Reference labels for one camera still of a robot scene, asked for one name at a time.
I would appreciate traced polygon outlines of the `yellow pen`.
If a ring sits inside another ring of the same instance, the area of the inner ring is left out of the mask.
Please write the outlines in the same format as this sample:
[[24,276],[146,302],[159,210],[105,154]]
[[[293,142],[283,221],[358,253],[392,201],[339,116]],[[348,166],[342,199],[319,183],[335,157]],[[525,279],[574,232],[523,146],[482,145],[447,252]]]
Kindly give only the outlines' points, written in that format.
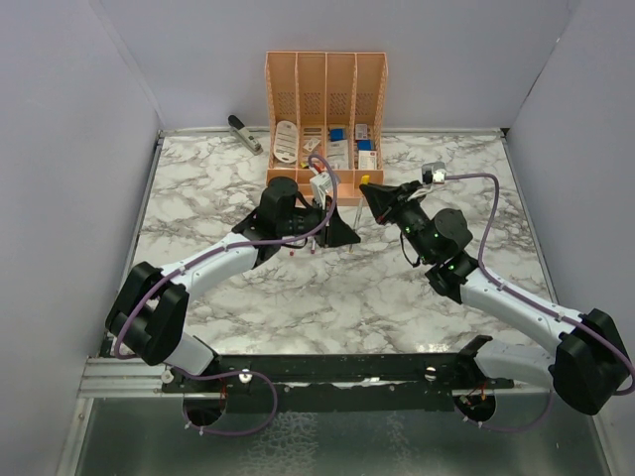
[[[361,219],[361,215],[362,215],[362,211],[363,211],[363,207],[364,207],[364,198],[360,197],[358,204],[356,206],[356,212],[355,212],[355,216],[354,216],[354,220],[353,220],[353,224],[351,226],[353,231],[357,231],[360,219]],[[354,248],[354,244],[350,244],[348,247],[348,253],[352,254],[353,253],[353,248]]]

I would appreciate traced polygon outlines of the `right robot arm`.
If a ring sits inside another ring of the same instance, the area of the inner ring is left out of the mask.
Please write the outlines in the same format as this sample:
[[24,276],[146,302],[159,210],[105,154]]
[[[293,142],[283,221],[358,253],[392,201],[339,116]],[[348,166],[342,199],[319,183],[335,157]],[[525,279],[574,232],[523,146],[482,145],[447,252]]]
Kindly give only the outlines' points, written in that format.
[[566,308],[504,281],[465,248],[472,239],[463,213],[444,208],[429,217],[421,207],[424,186],[376,183],[360,188],[375,221],[394,224],[400,239],[428,266],[434,291],[479,309],[521,331],[536,347],[486,339],[455,364],[457,379],[477,388],[503,378],[553,390],[574,410],[596,415],[613,397],[634,391],[634,366],[613,318],[600,309]]

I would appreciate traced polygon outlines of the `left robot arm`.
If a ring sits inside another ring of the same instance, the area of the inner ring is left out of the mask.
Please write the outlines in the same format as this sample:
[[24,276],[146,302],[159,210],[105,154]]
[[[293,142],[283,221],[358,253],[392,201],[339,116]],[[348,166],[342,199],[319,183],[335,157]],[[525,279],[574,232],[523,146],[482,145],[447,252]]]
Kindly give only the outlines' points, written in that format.
[[284,238],[334,248],[358,244],[360,237],[328,208],[308,203],[291,178],[269,181],[260,203],[217,244],[179,262],[134,266],[115,299],[105,328],[146,364],[167,364],[185,372],[192,387],[204,392],[218,382],[218,354],[184,331],[191,302],[213,287],[268,261],[284,246]]

